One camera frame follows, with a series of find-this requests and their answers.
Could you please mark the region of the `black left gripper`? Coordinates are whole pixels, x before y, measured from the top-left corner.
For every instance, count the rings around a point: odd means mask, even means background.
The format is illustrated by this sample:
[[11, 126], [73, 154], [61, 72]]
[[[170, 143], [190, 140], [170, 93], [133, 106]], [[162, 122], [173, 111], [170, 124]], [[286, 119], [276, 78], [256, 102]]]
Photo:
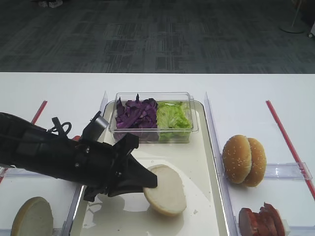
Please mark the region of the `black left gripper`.
[[77, 180], [86, 186], [85, 201], [93, 202], [98, 194], [114, 197], [158, 186], [157, 176], [131, 155], [139, 147], [135, 135], [126, 134], [114, 145], [81, 137], [71, 139], [71, 144]]

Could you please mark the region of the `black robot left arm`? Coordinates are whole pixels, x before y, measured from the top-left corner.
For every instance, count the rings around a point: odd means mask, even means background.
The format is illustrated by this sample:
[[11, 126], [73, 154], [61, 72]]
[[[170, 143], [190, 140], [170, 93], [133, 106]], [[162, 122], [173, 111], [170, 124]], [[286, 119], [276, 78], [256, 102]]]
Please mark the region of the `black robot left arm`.
[[78, 140], [53, 118], [46, 130], [17, 116], [0, 115], [0, 164], [59, 178], [86, 186], [84, 199], [92, 202], [98, 194], [114, 197], [139, 193], [142, 187], [131, 174], [128, 164], [139, 139], [127, 134], [114, 145], [100, 143], [99, 136], [107, 121], [97, 113]]

